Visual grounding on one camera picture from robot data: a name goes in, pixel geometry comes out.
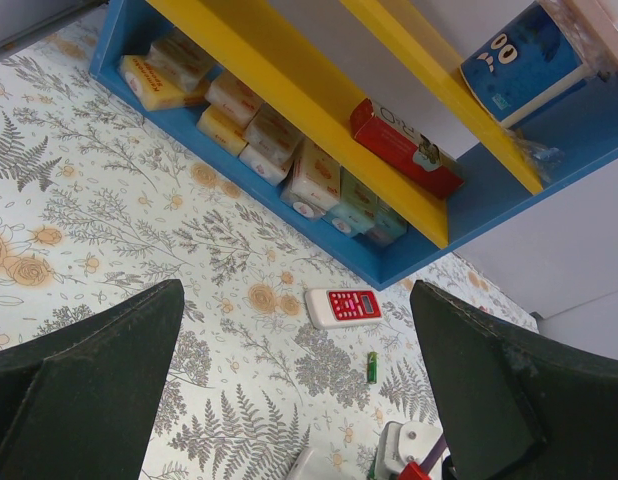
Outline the green battery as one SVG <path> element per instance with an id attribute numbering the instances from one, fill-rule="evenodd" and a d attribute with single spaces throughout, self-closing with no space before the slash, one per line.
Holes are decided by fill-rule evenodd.
<path id="1" fill-rule="evenodd" d="M 367 355 L 366 379 L 370 385 L 378 381 L 378 354 L 376 352 L 369 352 Z"/>

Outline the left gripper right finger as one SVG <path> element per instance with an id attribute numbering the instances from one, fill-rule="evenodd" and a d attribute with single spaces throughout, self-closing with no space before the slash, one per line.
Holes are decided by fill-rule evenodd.
<path id="1" fill-rule="evenodd" d="M 415 330 L 445 479 L 618 479 L 618 360 L 546 338 L 417 281 Z"/>

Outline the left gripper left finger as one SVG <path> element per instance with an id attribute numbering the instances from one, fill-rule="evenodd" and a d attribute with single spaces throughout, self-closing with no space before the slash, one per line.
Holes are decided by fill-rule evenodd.
<path id="1" fill-rule="evenodd" d="M 177 343 L 166 280 L 0 352 L 0 479 L 136 479 Z"/>

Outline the grey white remote control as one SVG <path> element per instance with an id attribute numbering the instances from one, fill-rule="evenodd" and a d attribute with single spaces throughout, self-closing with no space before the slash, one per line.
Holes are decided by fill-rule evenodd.
<path id="1" fill-rule="evenodd" d="M 315 461 L 315 449 L 305 448 L 293 463 L 285 480 L 310 480 L 313 478 L 313 463 Z"/>

